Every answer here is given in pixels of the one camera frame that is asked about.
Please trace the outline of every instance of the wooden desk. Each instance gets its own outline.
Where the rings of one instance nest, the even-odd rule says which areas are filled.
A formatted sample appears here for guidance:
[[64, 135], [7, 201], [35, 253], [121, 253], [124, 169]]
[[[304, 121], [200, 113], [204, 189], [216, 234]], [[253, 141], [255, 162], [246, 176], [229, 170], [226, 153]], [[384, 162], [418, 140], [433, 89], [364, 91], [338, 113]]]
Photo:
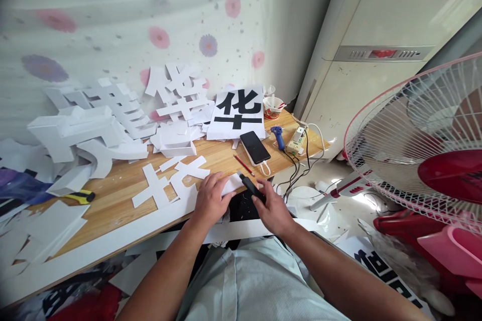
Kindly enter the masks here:
[[[280, 117], [276, 120], [266, 120], [265, 119], [265, 129], [270, 130], [272, 126], [280, 126], [283, 128], [283, 139], [287, 143], [294, 131], [297, 129], [298, 124], [293, 120], [290, 113], [283, 110]], [[317, 132], [308, 131], [309, 138], [309, 152], [310, 155], [314, 155], [321, 151], [321, 140]], [[263, 140], [263, 144], [268, 149], [271, 154], [271, 159], [268, 161], [268, 165], [271, 168], [271, 175], [291, 167], [292, 162], [278, 150], [276, 146], [273, 145], [275, 140], [274, 134], [269, 138]], [[187, 157], [183, 160], [184, 163], [189, 163], [196, 159], [198, 156], [202, 155], [206, 158], [206, 163], [201, 167], [203, 169], [211, 170], [211, 173], [222, 171], [225, 175], [231, 175], [241, 170], [243, 174], [248, 175], [246, 170], [236, 161], [233, 154], [237, 154], [243, 162], [247, 165], [251, 165], [243, 146], [240, 144], [237, 150], [231, 149], [232, 141], [227, 140], [225, 142], [217, 140], [197, 140], [194, 142], [197, 150], [197, 155]], [[152, 152], [152, 146], [148, 146], [150, 152]], [[328, 148], [329, 144], [325, 142], [325, 147]], [[148, 163], [151, 163], [154, 169], [158, 169], [159, 166], [166, 162], [165, 158], [161, 153], [150, 153], [146, 159], [141, 159], [137, 162], [129, 164], [127, 161], [117, 161], [112, 167], [112, 171], [109, 175], [101, 180], [91, 180], [85, 185], [85, 189], [94, 191], [96, 193], [95, 200], [91, 203], [89, 209], [84, 214], [84, 218], [88, 222], [82, 227], [82, 229], [77, 232], [77, 234], [55, 255], [55, 257], [64, 254], [78, 246], [81, 246], [97, 237], [100, 237], [118, 227], [121, 227], [137, 218], [145, 216], [152, 211], [157, 210], [154, 200], [150, 198], [149, 200], [142, 203], [139, 207], [134, 208], [132, 204], [132, 197], [137, 193], [145, 189], [148, 184], [146, 177], [142, 171], [142, 167]], [[257, 178], [266, 178], [260, 171], [259, 167], [250, 167], [255, 173]], [[162, 175], [166, 176], [168, 179], [176, 173], [174, 167], [169, 168]], [[200, 179], [192, 178], [187, 176], [183, 179], [183, 183], [186, 186], [191, 184], [199, 184]], [[172, 200], [176, 197], [176, 193], [171, 185], [165, 188], [165, 191]], [[45, 209], [51, 204], [56, 202], [58, 198], [54, 198], [49, 202], [42, 205], [32, 206], [30, 209]], [[76, 202], [67, 198], [62, 198], [62, 201], [69, 204], [75, 205]], [[140, 238], [136, 242], [130, 244], [128, 247], [137, 244], [150, 236], [159, 233], [169, 227], [182, 222], [190, 217], [190, 214], [172, 222], [171, 224], [161, 226], [159, 229], [145, 237]], [[109, 255], [113, 256], [116, 253], [127, 249], [128, 247], [119, 249], [117, 252]]]

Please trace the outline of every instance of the fan guard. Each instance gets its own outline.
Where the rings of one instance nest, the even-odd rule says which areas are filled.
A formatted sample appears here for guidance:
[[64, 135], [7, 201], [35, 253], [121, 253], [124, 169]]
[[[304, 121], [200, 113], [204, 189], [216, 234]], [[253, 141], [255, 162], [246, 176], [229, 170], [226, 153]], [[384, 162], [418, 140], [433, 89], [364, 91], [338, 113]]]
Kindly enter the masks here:
[[353, 118], [351, 166], [379, 192], [482, 234], [482, 53], [390, 88]]

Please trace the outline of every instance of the floral wall covering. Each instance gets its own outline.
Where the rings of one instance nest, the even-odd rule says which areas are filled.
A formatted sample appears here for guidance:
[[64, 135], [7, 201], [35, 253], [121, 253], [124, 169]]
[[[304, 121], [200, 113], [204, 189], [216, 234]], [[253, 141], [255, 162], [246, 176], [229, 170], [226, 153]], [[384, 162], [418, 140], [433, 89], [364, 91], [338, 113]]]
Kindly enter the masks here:
[[291, 101], [329, 0], [321, 9], [305, 0], [299, 16], [293, 1], [3, 0], [0, 137], [35, 142], [26, 124], [55, 114], [43, 87], [101, 77], [127, 83], [160, 120], [153, 112], [160, 99], [143, 92], [149, 67], [169, 62], [198, 64], [210, 97], [229, 83], [272, 84]]

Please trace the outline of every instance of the phone screen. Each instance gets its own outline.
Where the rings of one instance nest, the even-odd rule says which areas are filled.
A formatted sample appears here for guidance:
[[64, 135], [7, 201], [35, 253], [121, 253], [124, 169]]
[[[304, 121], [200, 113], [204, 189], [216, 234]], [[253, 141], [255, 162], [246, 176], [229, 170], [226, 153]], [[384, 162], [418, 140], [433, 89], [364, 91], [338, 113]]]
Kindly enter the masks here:
[[263, 143], [261, 143], [254, 131], [241, 134], [239, 137], [241, 138], [241, 141], [243, 142], [243, 145], [245, 146], [246, 151], [249, 153], [254, 164], [257, 165], [271, 158], [271, 155], [268, 153], [265, 146]]

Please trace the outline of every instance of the yellow box cutter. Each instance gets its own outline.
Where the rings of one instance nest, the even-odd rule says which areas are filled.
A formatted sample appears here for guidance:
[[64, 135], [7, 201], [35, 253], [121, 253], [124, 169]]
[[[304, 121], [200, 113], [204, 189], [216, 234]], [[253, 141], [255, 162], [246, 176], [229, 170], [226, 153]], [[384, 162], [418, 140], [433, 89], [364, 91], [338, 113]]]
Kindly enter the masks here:
[[88, 205], [95, 198], [95, 193], [88, 190], [80, 190], [80, 192], [74, 192], [67, 194], [64, 197], [71, 198], [78, 201], [82, 205]]

